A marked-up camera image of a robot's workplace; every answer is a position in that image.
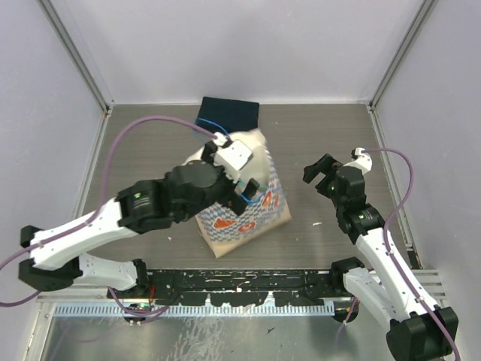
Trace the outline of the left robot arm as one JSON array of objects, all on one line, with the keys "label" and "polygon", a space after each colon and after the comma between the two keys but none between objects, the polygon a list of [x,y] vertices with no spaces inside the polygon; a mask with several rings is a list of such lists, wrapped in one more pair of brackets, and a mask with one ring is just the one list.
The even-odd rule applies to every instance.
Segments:
[{"label": "left robot arm", "polygon": [[162,179],[141,180],[97,211],[43,230],[25,226],[21,245],[30,253],[19,279],[40,292],[92,284],[144,297],[151,282],[141,259],[115,262],[89,254],[112,241],[168,229],[219,204],[240,216],[259,188],[259,150],[240,140],[205,144],[200,159],[174,167]]}]

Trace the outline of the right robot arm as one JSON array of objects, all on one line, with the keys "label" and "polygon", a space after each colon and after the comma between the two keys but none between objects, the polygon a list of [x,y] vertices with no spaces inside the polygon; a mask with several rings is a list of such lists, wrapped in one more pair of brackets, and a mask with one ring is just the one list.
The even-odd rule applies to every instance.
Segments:
[{"label": "right robot arm", "polygon": [[451,307],[441,307],[416,278],[400,255],[387,222],[367,201],[365,175],[371,156],[356,148],[346,164],[325,154],[304,168],[303,180],[323,179],[316,191],[331,200],[337,224],[365,256],[373,271],[351,257],[333,262],[329,285],[338,296],[351,294],[386,329],[386,343],[396,360],[434,360],[453,355],[458,316]]}]

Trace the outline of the checkered paper bag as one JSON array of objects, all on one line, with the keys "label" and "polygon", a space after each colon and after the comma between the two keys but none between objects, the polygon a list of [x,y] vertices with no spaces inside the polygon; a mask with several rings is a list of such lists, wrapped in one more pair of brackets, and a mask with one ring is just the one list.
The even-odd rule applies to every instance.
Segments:
[{"label": "checkered paper bag", "polygon": [[240,216],[216,203],[195,217],[203,239],[217,258],[292,219],[261,130],[234,132],[230,138],[241,141],[253,151],[253,159],[247,167],[257,171],[255,179],[260,184],[260,190]]}]

